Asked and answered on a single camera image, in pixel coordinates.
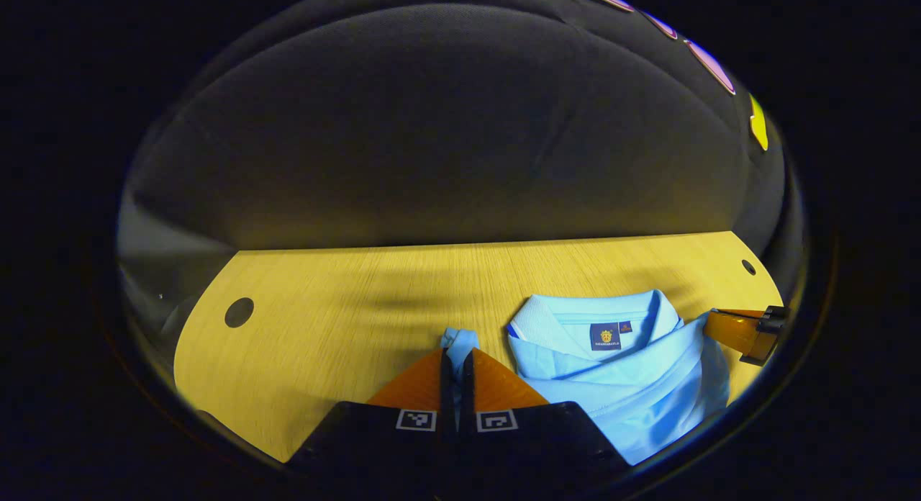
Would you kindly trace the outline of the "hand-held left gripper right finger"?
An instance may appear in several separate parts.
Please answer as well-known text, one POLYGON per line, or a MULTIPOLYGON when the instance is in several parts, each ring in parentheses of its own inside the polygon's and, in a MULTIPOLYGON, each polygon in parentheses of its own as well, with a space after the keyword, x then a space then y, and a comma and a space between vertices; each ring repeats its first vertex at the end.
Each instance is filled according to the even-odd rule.
POLYGON ((471 487, 588 487, 630 469, 579 403, 549 402, 479 349, 463 362, 458 464, 471 487))

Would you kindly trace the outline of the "black backdrop cloth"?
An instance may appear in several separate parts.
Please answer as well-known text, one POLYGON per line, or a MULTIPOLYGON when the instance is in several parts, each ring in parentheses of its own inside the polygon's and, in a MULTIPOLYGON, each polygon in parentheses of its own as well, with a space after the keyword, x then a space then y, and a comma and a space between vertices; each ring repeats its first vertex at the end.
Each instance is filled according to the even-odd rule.
POLYGON ((613 0, 304 0, 152 124, 117 239, 158 330, 236 251, 731 231, 785 301, 802 208, 772 117, 613 0))

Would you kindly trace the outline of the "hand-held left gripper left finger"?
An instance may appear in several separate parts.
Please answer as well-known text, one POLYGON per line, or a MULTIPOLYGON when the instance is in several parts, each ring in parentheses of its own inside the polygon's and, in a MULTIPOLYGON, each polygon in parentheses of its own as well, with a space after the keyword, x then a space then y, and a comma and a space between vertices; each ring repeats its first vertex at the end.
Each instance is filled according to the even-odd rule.
POLYGON ((286 462, 332 487, 434 487, 456 433, 450 359, 435 349, 365 402, 337 402, 286 462))

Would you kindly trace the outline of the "light blue T-shirt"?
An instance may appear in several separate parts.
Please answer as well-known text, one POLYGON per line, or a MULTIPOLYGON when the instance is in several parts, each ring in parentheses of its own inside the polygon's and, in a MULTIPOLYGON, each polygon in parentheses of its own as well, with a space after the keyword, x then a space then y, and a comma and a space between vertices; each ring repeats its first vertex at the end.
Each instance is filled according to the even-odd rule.
POLYGON ((506 326, 517 375, 547 402, 575 402, 629 464, 728 406, 730 370, 662 291, 627 297, 534 294, 506 326))

